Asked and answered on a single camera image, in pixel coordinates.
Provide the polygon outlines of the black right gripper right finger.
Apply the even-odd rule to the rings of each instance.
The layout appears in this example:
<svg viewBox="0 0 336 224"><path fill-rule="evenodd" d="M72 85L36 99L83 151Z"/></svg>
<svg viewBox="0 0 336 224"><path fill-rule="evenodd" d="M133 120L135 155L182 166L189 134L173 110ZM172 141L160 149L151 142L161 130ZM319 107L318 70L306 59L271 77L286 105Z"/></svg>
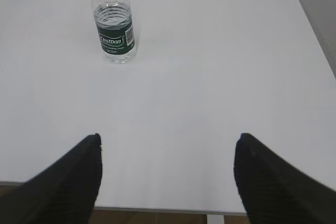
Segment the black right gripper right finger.
<svg viewBox="0 0 336 224"><path fill-rule="evenodd" d="M250 223L335 223L335 190L249 133L236 143L234 179Z"/></svg>

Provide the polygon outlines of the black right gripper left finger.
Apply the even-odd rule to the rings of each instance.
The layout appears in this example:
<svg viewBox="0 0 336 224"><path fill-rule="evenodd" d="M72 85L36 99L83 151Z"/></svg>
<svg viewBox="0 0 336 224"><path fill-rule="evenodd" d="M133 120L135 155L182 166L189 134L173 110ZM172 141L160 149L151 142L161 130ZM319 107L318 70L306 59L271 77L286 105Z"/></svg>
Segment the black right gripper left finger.
<svg viewBox="0 0 336 224"><path fill-rule="evenodd" d="M1 196L1 223L88 223L102 180L101 137L86 136L34 178Z"/></svg>

